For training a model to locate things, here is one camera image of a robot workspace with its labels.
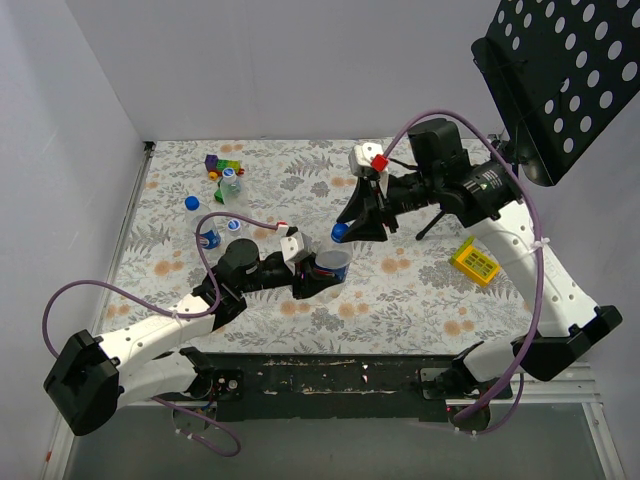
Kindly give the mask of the blue bottle cap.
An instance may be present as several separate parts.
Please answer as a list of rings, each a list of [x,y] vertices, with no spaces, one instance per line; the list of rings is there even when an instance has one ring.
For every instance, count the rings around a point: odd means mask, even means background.
[[[331,230],[331,239],[334,242],[341,243],[349,226],[345,223],[336,223]]]
[[[196,211],[200,207],[200,202],[196,196],[188,196],[184,203],[188,211]]]

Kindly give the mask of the Pepsi bottle blue label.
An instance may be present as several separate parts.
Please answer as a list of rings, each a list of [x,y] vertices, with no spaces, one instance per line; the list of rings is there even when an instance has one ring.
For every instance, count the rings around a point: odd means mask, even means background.
[[[353,260],[354,247],[351,243],[337,243],[330,236],[325,239],[316,253],[314,270],[324,275],[335,275],[343,281],[343,289],[349,266]],[[326,304],[335,299],[317,299]]]

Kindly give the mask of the white bottle cap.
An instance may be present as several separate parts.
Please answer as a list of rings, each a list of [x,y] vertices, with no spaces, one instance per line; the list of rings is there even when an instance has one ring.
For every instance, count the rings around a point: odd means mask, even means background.
[[[241,223],[237,219],[229,220],[227,229],[232,233],[237,233],[241,230]]]

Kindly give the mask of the Pocari Sweat labelled bottle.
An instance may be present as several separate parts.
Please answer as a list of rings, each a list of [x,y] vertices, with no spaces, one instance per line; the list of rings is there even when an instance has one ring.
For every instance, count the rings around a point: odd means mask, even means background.
[[[193,233],[198,233],[199,243],[204,250],[214,250],[220,246],[221,236],[213,218],[204,220],[210,209],[200,200],[199,202],[200,207],[196,211],[188,211],[185,207],[186,223]]]

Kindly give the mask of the clear unlabelled plastic bottle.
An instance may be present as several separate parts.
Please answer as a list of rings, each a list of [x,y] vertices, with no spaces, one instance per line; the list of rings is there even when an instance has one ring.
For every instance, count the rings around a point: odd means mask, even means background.
[[[239,176],[236,176],[233,181],[222,178],[220,184],[225,209],[241,217],[249,217],[248,193],[242,179]]]

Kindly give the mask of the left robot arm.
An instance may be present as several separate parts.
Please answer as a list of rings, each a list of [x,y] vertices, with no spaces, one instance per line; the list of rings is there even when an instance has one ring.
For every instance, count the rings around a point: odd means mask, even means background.
[[[309,299],[344,282],[345,267],[319,263],[300,244],[284,237],[266,258],[246,238],[229,244],[213,274],[178,301],[166,315],[93,336],[82,330],[66,342],[44,389],[71,431],[87,435],[131,403],[163,394],[193,400],[227,396],[221,368],[188,346],[227,325],[247,307],[245,294],[289,287],[296,300]]]

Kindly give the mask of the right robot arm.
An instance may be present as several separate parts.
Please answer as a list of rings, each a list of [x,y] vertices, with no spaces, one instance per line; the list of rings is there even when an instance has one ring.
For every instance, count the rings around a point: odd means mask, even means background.
[[[541,381],[554,379],[622,322],[614,306],[599,306],[568,274],[550,246],[536,238],[525,200],[496,160],[474,165],[457,126],[444,118],[408,131],[413,172],[389,174],[381,145],[355,146],[349,155],[356,189],[338,220],[344,241],[384,242],[399,215],[437,204],[457,217],[501,266],[530,309],[540,311],[531,340],[520,336],[479,342],[450,367],[424,381],[432,398],[475,397],[511,363]]]

